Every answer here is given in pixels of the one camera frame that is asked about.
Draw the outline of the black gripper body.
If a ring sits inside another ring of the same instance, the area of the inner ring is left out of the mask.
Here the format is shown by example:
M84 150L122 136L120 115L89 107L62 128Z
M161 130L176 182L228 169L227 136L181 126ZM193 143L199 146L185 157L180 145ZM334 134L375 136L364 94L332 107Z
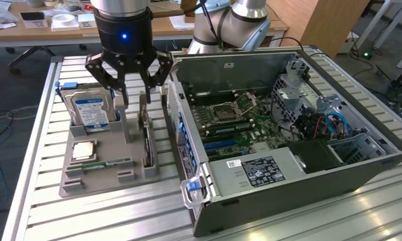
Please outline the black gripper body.
M93 11L102 46L102 60L125 73L138 72L136 62L148 68L156 59L152 44L150 10L130 17L112 17Z

